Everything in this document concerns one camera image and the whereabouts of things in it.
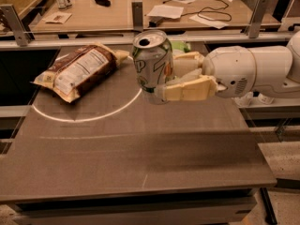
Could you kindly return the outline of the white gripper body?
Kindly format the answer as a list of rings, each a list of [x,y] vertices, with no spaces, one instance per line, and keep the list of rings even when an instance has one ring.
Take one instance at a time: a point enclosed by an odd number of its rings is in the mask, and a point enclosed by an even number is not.
[[[240,46],[217,48],[207,54],[202,72],[217,82],[217,95],[221,98],[238,98],[252,88],[256,77],[254,56]]]

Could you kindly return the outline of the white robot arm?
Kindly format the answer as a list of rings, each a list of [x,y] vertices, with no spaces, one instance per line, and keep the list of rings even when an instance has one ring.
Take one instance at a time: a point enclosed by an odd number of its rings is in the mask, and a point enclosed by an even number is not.
[[[167,101],[240,98],[259,92],[270,98],[298,98],[300,32],[285,46],[220,47],[206,56],[197,52],[174,57],[178,78],[155,88]]]

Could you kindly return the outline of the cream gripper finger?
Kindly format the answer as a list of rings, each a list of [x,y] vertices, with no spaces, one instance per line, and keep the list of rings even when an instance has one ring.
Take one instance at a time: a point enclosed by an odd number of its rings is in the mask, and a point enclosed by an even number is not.
[[[199,52],[186,52],[173,57],[173,73],[176,77],[182,77],[189,72],[201,68],[204,56]]]
[[[173,80],[158,85],[155,95],[166,101],[196,101],[212,97],[217,90],[218,84],[212,76],[198,75],[193,80]]]

